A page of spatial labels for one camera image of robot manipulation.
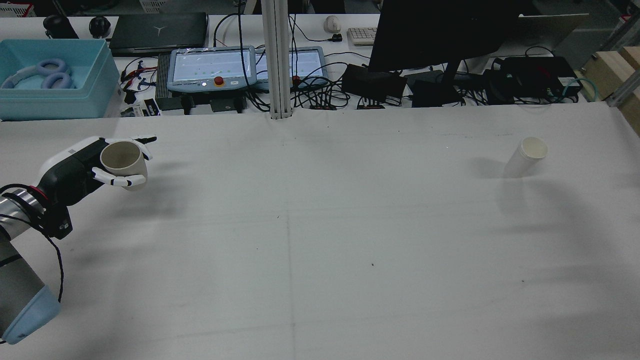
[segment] black laptop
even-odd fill
[[[109,48],[114,56],[142,56],[204,47],[207,20],[205,12],[121,15]]]

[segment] paper cup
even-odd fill
[[[533,165],[545,158],[547,151],[547,145],[542,139],[524,138],[505,165],[503,177],[522,177]]]
[[[140,148],[129,141],[111,143],[100,153],[100,162],[104,168],[116,176],[143,175],[147,178],[147,164]],[[127,190],[140,190],[146,182],[125,187]]]

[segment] white mouse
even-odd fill
[[[324,30],[328,33],[337,34],[340,32],[340,20],[335,15],[329,15],[324,20]]]

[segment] white keyboard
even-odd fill
[[[349,28],[347,35],[351,39],[353,45],[356,46],[372,46],[376,39],[376,31],[378,28]]]

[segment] desk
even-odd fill
[[[327,15],[297,15],[296,23],[304,30],[306,36],[310,39],[319,40],[319,39],[327,39],[330,38],[332,34],[329,34],[323,29],[323,22]],[[217,25],[217,23],[223,18],[223,15],[210,15],[209,16],[209,32],[207,35],[207,46],[213,45],[213,32]],[[371,47],[358,47],[349,43],[346,35],[346,30],[348,27],[360,27],[360,26],[375,26],[378,23],[377,14],[339,14],[338,15],[342,27],[343,27],[343,37],[344,40],[342,42],[311,42],[307,41],[300,31],[296,29],[296,43],[298,47],[303,46],[317,46],[321,45],[324,49],[325,54],[330,53],[342,53],[345,51],[353,51],[357,53],[362,53],[366,56],[371,54]],[[118,17],[107,17],[111,23],[111,28],[114,29],[118,22]],[[89,21],[92,17],[70,17],[69,21],[71,25],[73,25],[76,33],[80,38],[92,38],[89,33]],[[6,38],[47,38],[44,33],[44,28],[42,26],[43,18],[33,17],[33,18],[2,18],[0,19],[0,40],[4,40]],[[264,44],[264,30],[262,27],[262,16],[261,15],[243,15],[243,44],[245,45],[262,45]],[[237,17],[233,17],[231,19],[227,19],[218,30],[218,40],[221,41],[222,44],[226,44],[228,46],[237,46],[240,44],[237,30]],[[134,58],[123,58],[116,57],[116,65],[120,70],[123,70],[124,67]],[[327,57],[327,62],[331,61],[343,61],[347,63],[367,63],[368,60],[354,55],[354,54],[338,54],[335,56]],[[146,61],[145,65],[149,64],[149,66],[155,65],[152,61]],[[345,66],[341,64],[329,65],[327,67],[329,76],[333,79],[337,79],[344,72]],[[139,99],[149,99],[155,96],[154,89],[140,93]],[[355,101],[351,101],[351,108],[355,108],[357,103],[357,99]],[[249,112],[258,112],[251,104],[249,104],[249,108],[247,109]],[[211,109],[208,106],[199,106],[198,108],[192,111],[193,114],[210,114]],[[165,115],[181,115],[182,110],[173,110],[164,112]]]
[[[640,354],[640,142],[603,102],[2,122],[0,183],[139,133],[148,185],[70,208],[62,311],[2,359]],[[549,155],[501,179],[525,136]]]

